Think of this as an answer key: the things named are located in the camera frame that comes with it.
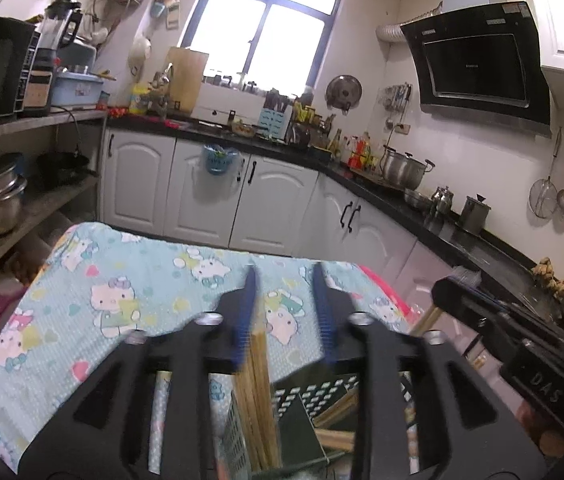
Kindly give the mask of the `right hand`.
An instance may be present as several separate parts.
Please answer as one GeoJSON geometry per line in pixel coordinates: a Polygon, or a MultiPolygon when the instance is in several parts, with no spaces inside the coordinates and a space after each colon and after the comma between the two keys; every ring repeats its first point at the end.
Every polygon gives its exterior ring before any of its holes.
{"type": "Polygon", "coordinates": [[[546,457],[555,460],[564,457],[564,437],[527,401],[522,401],[519,405],[516,419],[546,457]]]}

